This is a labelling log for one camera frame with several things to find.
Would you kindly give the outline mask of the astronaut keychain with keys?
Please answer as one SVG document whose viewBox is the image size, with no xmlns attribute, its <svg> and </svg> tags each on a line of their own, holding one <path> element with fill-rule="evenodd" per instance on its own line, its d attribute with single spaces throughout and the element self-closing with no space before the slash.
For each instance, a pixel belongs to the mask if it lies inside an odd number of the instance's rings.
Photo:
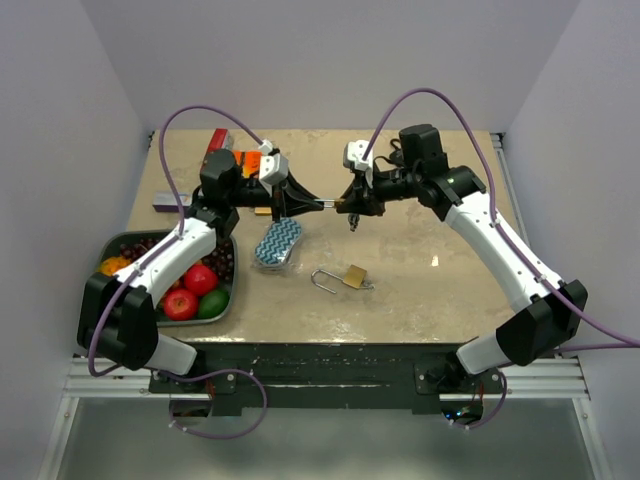
<svg viewBox="0 0 640 480">
<path fill-rule="evenodd" d="M 360 215 L 359 214 L 350 213 L 348 215 L 349 229 L 350 229 L 351 232 L 355 232 L 358 229 L 359 222 L 360 222 Z"/>
</svg>

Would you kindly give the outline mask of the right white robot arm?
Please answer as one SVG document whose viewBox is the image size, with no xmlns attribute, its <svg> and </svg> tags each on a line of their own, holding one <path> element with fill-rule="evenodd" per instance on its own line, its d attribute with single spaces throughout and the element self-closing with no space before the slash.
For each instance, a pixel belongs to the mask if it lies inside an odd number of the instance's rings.
<svg viewBox="0 0 640 480">
<path fill-rule="evenodd" d="M 494 332 L 454 353 L 445 369 L 448 386 L 469 392 L 481 373 L 507 363 L 526 366 L 575 336 L 588 294 L 547 267 L 492 207 L 491 196 L 467 166 L 452 167 L 439 131 L 430 124 L 399 133 L 400 163 L 377 168 L 371 144 L 349 142 L 343 165 L 354 179 L 335 209 L 351 217 L 381 216 L 390 201 L 415 198 L 464 239 L 492 273 L 513 316 Z"/>
</svg>

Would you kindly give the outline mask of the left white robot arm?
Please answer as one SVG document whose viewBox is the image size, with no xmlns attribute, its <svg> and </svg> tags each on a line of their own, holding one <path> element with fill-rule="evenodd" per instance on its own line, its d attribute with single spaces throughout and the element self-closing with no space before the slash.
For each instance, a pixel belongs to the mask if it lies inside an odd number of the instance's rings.
<svg viewBox="0 0 640 480">
<path fill-rule="evenodd" d="M 196 349 L 159 333 L 156 307 L 175 281 L 231 235 L 241 207 L 268 207 L 280 219 L 324 205 L 289 173 L 277 150 L 262 157 L 250 177 L 231 151 L 214 151 L 200 170 L 199 194 L 178 225 L 129 266 L 87 280 L 77 341 L 87 350 L 91 375 L 100 376 L 95 359 L 101 356 L 114 367 L 168 372 L 185 392 L 205 385 L 207 368 L 196 361 Z"/>
</svg>

